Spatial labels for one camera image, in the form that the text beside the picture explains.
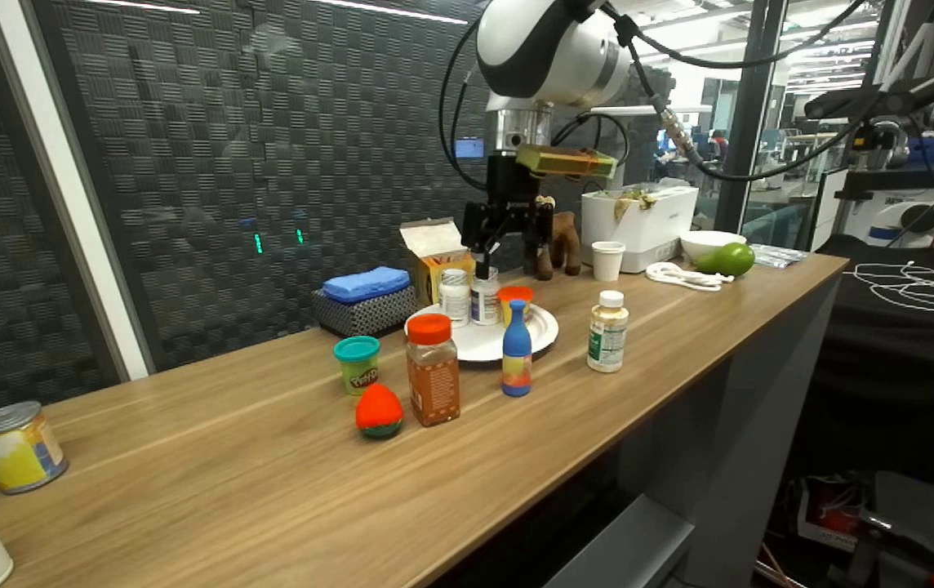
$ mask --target plastic bottle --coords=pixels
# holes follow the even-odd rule
[[[461,419],[461,358],[444,315],[408,319],[406,367],[411,407],[423,427]]]
[[[493,323],[495,319],[495,291],[499,291],[499,279],[495,269],[489,269],[485,279],[472,279],[471,286],[471,319],[472,323]]]
[[[455,323],[467,323],[467,317],[471,317],[471,291],[467,291],[467,270],[463,269],[444,269],[440,270],[440,312]]]
[[[524,326],[524,304],[508,301],[508,323],[502,329],[502,395],[522,400],[531,392],[531,332]]]
[[[622,367],[628,347],[628,319],[622,291],[599,291],[592,308],[592,340],[586,340],[586,367],[594,371],[618,371]]]

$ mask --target toy fruit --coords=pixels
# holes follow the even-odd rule
[[[745,270],[754,269],[754,247],[745,246],[745,241],[732,241],[732,246],[716,253],[713,265],[716,265],[719,273],[742,279]]]
[[[368,440],[396,438],[400,432],[400,421],[406,421],[400,402],[388,386],[373,382],[363,388],[356,405],[356,427],[363,438]]]

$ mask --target blue lid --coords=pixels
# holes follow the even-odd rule
[[[333,357],[339,363],[368,363],[378,354],[378,340],[376,335],[346,335],[333,347]]]

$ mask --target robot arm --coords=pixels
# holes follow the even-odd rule
[[[605,106],[631,57],[599,0],[493,0],[476,25],[476,62],[495,96],[554,106]]]
[[[476,62],[493,88],[493,154],[485,165],[485,203],[463,208],[463,246],[480,255],[506,232],[524,236],[524,258],[548,247],[550,208],[536,206],[540,176],[520,165],[522,148],[548,148],[548,111],[609,102],[631,57],[615,25],[596,14],[605,0],[493,0],[476,25]]]

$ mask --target small figurine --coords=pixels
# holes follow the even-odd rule
[[[582,240],[572,208],[550,211],[550,241],[536,247],[536,279],[548,282],[554,270],[577,273]]]
[[[383,382],[366,386],[356,405],[358,435],[368,440],[388,440],[400,432],[400,426],[406,413],[398,395]]]

